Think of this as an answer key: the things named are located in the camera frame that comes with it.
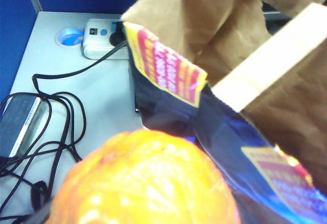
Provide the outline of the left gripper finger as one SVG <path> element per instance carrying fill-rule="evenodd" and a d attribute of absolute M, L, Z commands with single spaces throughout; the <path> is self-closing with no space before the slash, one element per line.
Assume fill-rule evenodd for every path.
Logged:
<path fill-rule="evenodd" d="M 34 215 L 29 217 L 24 224 L 42 224 L 45 223 L 50 215 L 52 201 L 46 203 L 40 210 Z"/>

